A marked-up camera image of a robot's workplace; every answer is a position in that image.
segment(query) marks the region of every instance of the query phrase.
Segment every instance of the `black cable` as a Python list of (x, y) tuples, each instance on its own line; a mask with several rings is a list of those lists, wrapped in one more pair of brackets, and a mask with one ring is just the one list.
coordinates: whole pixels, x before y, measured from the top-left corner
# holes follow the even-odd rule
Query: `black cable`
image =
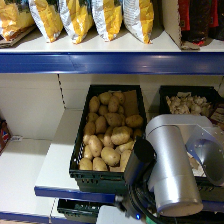
[(148, 216), (153, 222), (157, 223), (157, 224), (166, 224), (165, 222), (162, 222), (161, 220), (159, 220), (158, 218), (156, 218), (153, 214), (151, 214), (140, 202), (137, 194), (136, 194), (136, 189), (134, 186), (131, 186), (131, 191), (133, 193), (134, 199), (137, 202), (137, 206), (141, 209), (141, 211)]
[(155, 202), (155, 200), (153, 199), (153, 197), (151, 196), (151, 194), (148, 191), (148, 184), (147, 184), (147, 182), (143, 183), (143, 190), (144, 190), (144, 193), (145, 193), (145, 197), (149, 201), (150, 205), (153, 206), (153, 207), (156, 207), (156, 202)]

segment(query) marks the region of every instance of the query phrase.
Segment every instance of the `shelf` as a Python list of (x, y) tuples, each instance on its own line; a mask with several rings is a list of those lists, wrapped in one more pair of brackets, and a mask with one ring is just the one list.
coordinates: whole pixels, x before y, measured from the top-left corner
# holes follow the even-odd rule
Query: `shelf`
[(222, 41), (209, 39), (200, 52), (181, 52), (165, 31), (154, 29), (152, 42), (143, 44), (124, 28), (104, 42), (93, 27), (79, 45), (65, 31), (45, 43), (35, 29), (14, 47), (0, 49), (0, 73), (224, 74)]
[(54, 198), (36, 197), (36, 178), (50, 141), (9, 142), (0, 156), (0, 219), (49, 223)]
[(113, 203), (114, 194), (81, 192), (69, 165), (82, 111), (65, 110), (35, 184), (37, 196)]

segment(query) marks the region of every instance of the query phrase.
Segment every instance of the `chip bag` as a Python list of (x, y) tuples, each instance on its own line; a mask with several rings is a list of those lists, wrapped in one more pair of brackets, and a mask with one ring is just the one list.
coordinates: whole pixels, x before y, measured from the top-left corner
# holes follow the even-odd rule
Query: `chip bag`
[(88, 0), (59, 0), (59, 11), (66, 32), (75, 44), (81, 43), (93, 25)]
[(190, 30), (189, 6), (190, 0), (178, 0), (179, 14), (180, 14), (180, 27), (181, 31)]
[(57, 0), (29, 0), (30, 11), (46, 42), (55, 41), (63, 29)]
[(153, 4), (150, 0), (123, 0), (124, 24), (137, 39), (151, 43), (153, 27)]
[(190, 1), (190, 32), (188, 41), (193, 43), (204, 42), (208, 37), (210, 23), (210, 1), (191, 0)]
[(35, 24), (27, 0), (0, 0), (0, 35), (10, 41)]
[(122, 8), (119, 0), (92, 0), (93, 20), (98, 34), (105, 40), (113, 40), (120, 31)]
[(224, 0), (218, 0), (218, 23), (215, 39), (224, 41)]

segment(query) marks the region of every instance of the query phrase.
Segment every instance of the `crate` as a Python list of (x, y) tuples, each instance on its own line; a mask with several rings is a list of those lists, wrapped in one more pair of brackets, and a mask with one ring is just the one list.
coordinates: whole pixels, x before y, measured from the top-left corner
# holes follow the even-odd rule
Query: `crate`
[(57, 211), (64, 214), (68, 220), (96, 223), (102, 205), (99, 202), (59, 199)]
[(177, 96), (179, 92), (191, 93), (191, 96), (206, 97), (208, 102), (212, 103), (212, 107), (216, 106), (216, 103), (223, 101), (221, 96), (212, 86), (161, 86), (160, 93), (160, 114), (170, 114), (169, 106), (166, 102), (166, 96)]
[(99, 94), (107, 91), (126, 92), (132, 90), (135, 90), (137, 94), (139, 114), (143, 117), (144, 120), (142, 131), (145, 133), (147, 119), (142, 92), (139, 85), (90, 85), (69, 168), (70, 177), (75, 178), (81, 191), (111, 194), (125, 194), (127, 192), (127, 186), (125, 185), (123, 172), (78, 170), (78, 163), (81, 160), (83, 154), (83, 129), (86, 124), (87, 114), (89, 113), (90, 99), (93, 96), (98, 96)]

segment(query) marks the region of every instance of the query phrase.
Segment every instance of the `red packaging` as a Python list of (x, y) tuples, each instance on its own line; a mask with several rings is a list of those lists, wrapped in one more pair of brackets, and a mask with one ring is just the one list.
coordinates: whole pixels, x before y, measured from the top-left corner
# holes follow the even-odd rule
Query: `red packaging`
[(7, 123), (5, 120), (1, 120), (0, 118), (0, 155), (10, 138), (11, 138), (11, 135), (9, 133)]
[(218, 0), (212, 0), (211, 11), (210, 11), (211, 21), (209, 27), (217, 27), (218, 22)]
[(189, 19), (190, 0), (178, 0), (178, 4), (179, 4), (181, 31), (188, 31), (190, 30), (190, 19)]

